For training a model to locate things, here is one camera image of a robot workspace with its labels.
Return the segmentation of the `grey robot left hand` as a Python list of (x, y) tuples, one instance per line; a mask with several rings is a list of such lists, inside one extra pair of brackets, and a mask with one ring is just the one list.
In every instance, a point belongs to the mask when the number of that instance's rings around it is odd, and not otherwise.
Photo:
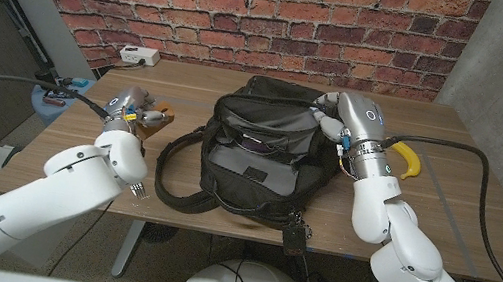
[(121, 130), (145, 140), (174, 121), (174, 111), (167, 102), (157, 101), (141, 87), (124, 89), (104, 107), (103, 132)]

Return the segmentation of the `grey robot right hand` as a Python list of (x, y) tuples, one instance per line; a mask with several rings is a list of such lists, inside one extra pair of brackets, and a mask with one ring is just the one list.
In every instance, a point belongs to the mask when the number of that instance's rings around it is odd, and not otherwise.
[(350, 132), (351, 146), (365, 140), (379, 141), (384, 136), (382, 111), (373, 100), (355, 92), (331, 92), (314, 101), (313, 116), (321, 131), (340, 144), (343, 130)]

